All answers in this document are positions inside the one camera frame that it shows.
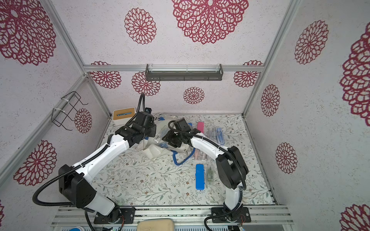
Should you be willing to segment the white canvas cartoon tote bag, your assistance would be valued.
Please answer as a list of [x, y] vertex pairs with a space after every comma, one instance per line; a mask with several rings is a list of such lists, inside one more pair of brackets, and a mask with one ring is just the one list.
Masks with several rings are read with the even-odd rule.
[[164, 141], [163, 137], [170, 131], [168, 123], [171, 120], [177, 120], [176, 116], [159, 114], [156, 116], [155, 124], [157, 125], [154, 138], [146, 137], [139, 144], [134, 145], [134, 150], [144, 154], [150, 160], [156, 160], [162, 156], [172, 156], [176, 166], [180, 166], [188, 161], [195, 153], [195, 149], [188, 144], [181, 144], [176, 148]]

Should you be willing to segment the long blue pencil case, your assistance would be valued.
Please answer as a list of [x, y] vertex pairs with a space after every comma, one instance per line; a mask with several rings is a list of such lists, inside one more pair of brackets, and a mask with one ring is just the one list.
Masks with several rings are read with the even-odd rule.
[[196, 164], [196, 189], [202, 191], [205, 189], [205, 171], [203, 164]]

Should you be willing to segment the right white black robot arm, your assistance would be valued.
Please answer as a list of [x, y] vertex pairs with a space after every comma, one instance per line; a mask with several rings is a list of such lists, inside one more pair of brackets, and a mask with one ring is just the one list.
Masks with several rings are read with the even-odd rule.
[[234, 222], [244, 209], [242, 203], [243, 191], [246, 190], [246, 176], [249, 170], [240, 150], [236, 146], [225, 147], [207, 138], [200, 130], [194, 129], [184, 118], [168, 123], [169, 131], [164, 140], [174, 146], [181, 144], [199, 149], [216, 162], [218, 177], [225, 186], [225, 200], [221, 212], [216, 212], [204, 219], [205, 227], [208, 221]]

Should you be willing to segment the pink plastic pencil case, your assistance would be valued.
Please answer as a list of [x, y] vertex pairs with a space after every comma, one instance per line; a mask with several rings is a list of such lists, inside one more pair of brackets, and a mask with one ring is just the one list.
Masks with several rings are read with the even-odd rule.
[[204, 128], [205, 128], [205, 125], [204, 125], [204, 122], [200, 121], [197, 123], [197, 129], [204, 134]]

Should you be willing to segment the clear case with green item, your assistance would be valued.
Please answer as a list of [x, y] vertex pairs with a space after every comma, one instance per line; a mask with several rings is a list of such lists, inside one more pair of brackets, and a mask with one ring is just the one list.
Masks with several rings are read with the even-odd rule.
[[211, 165], [206, 167], [205, 181], [207, 185], [214, 184], [214, 168]]

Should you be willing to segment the clear case with pink pens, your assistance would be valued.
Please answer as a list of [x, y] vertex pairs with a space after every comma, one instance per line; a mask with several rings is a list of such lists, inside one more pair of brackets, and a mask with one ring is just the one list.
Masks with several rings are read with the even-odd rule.
[[198, 161], [207, 161], [207, 155], [203, 151], [195, 149], [194, 159]]

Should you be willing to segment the clear case with blue compass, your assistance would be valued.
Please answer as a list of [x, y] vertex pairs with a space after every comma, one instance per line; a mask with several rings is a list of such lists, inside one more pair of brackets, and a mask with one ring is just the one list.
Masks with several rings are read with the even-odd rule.
[[216, 128], [216, 139], [219, 144], [221, 145], [225, 144], [224, 133], [222, 128], [219, 127]]

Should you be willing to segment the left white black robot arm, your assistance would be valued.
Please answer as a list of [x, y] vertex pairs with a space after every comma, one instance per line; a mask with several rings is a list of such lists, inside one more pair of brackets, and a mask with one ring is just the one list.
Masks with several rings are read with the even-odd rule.
[[[110, 135], [107, 142], [91, 155], [72, 166], [63, 165], [58, 176], [36, 190], [34, 204], [43, 207], [75, 206], [85, 213], [96, 212], [106, 223], [117, 223], [121, 219], [120, 206], [98, 193], [91, 185], [96, 175], [118, 155], [139, 144], [146, 137], [154, 137], [156, 125], [151, 109], [145, 107], [145, 94], [141, 94], [136, 114]], [[51, 184], [59, 184], [60, 193], [67, 202], [43, 202], [39, 195]]]

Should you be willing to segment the clear plastic compass set case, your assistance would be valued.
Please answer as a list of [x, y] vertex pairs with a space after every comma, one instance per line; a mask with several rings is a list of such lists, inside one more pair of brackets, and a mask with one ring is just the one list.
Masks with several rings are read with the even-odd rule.
[[214, 141], [214, 142], [216, 142], [216, 141], [217, 141], [217, 137], [216, 137], [216, 129], [215, 129], [215, 127], [214, 127], [214, 126], [210, 126], [210, 127], [208, 128], [207, 137], [208, 137], [210, 140]]

